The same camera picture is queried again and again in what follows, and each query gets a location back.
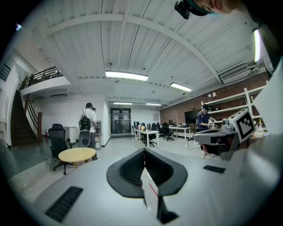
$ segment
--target red brick wall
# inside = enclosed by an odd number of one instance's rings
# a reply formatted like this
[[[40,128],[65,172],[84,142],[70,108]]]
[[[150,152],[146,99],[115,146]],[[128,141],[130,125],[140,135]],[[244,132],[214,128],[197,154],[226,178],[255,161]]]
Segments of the red brick wall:
[[[268,80],[268,75],[266,72],[264,72],[259,75],[255,75],[249,79],[246,79],[244,81],[214,90],[210,92],[210,94],[212,95],[212,93],[215,92],[217,95],[217,99],[221,99],[221,98],[229,97],[235,94],[243,93],[244,88],[247,88],[248,90],[253,90],[258,87],[264,86],[266,85],[267,80]],[[161,123],[168,122],[169,119],[172,119],[174,124],[185,122],[185,114],[184,114],[185,112],[192,111],[192,108],[200,110],[201,101],[203,101],[204,103],[207,103],[213,100],[214,100],[213,97],[205,98],[204,95],[201,95],[191,100],[185,101],[183,103],[176,104],[174,106],[162,109],[160,110]],[[216,104],[216,105],[213,105],[213,107],[214,108],[221,107],[221,109],[226,109],[226,108],[232,108],[232,107],[245,105],[245,104],[246,104],[245,99],[240,98],[240,99],[228,101],[228,102],[221,103],[221,104]],[[227,118],[231,116],[232,114],[236,113],[237,111],[238,110],[216,113],[216,114],[212,114],[211,116],[215,118],[216,120],[222,120],[223,118]],[[255,109],[255,107],[252,108],[252,111],[253,111],[253,115],[258,115],[258,112]]]

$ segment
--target black backpack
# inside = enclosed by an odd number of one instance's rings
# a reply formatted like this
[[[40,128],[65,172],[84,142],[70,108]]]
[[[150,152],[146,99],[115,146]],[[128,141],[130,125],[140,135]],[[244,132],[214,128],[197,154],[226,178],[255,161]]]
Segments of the black backpack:
[[[196,117],[195,117],[195,123],[198,125],[199,124],[199,114],[202,115],[202,122],[203,122],[203,113],[200,111],[196,114]]]
[[[91,120],[83,115],[79,121],[79,126],[80,126],[80,131],[89,131],[90,128],[92,127],[92,122]]]

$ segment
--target door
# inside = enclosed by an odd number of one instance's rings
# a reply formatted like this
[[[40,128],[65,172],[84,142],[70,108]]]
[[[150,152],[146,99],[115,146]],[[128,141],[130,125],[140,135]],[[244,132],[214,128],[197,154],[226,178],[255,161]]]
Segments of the door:
[[[131,133],[131,109],[111,108],[111,134]]]

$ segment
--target round table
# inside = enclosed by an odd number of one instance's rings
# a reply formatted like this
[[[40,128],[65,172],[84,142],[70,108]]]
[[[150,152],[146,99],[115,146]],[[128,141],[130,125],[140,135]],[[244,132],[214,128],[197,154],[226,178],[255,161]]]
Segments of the round table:
[[[89,147],[76,147],[62,151],[59,159],[63,162],[73,162],[75,169],[77,162],[88,161],[89,158],[96,154],[95,149]]]

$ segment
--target staircase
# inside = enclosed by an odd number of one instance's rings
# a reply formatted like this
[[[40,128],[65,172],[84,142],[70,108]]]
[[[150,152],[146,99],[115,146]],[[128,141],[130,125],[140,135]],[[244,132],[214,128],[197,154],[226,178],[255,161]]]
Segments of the staircase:
[[[12,147],[38,143],[23,108],[20,91],[16,91],[11,114],[11,142]]]

